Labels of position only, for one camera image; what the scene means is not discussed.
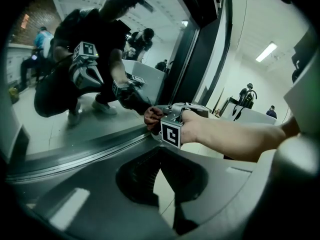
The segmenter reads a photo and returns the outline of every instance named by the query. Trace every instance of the fluorescent light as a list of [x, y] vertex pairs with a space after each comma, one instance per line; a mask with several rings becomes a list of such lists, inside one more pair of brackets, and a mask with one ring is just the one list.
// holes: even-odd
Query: fluorescent light
[[188, 21], [187, 20], [182, 20], [181, 23], [186, 27], [188, 25]]
[[278, 46], [273, 42], [255, 59], [257, 62], [262, 62], [270, 53], [272, 53]]

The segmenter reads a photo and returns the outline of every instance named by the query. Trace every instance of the floor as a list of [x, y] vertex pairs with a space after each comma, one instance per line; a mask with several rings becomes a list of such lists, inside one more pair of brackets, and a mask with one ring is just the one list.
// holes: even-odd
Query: floor
[[24, 125], [30, 135], [26, 159], [32, 154], [47, 152], [113, 134], [143, 124], [143, 117], [134, 110], [123, 108], [118, 101], [110, 102], [117, 107], [117, 115], [108, 115], [91, 107], [96, 93], [85, 94], [79, 98], [81, 102], [81, 121], [70, 127], [67, 124], [67, 112], [45, 118], [37, 114], [34, 107], [36, 90], [29, 88], [20, 94], [20, 99], [13, 105], [18, 121]]

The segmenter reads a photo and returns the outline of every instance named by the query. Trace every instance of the hand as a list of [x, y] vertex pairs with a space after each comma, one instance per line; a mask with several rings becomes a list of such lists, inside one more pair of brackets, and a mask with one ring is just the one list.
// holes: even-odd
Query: hand
[[182, 112], [183, 126], [181, 128], [181, 143], [197, 142], [197, 135], [201, 131], [203, 117], [193, 111], [185, 110]]
[[144, 113], [144, 123], [147, 125], [149, 131], [151, 131], [160, 122], [160, 119], [165, 115], [161, 109], [151, 106]]

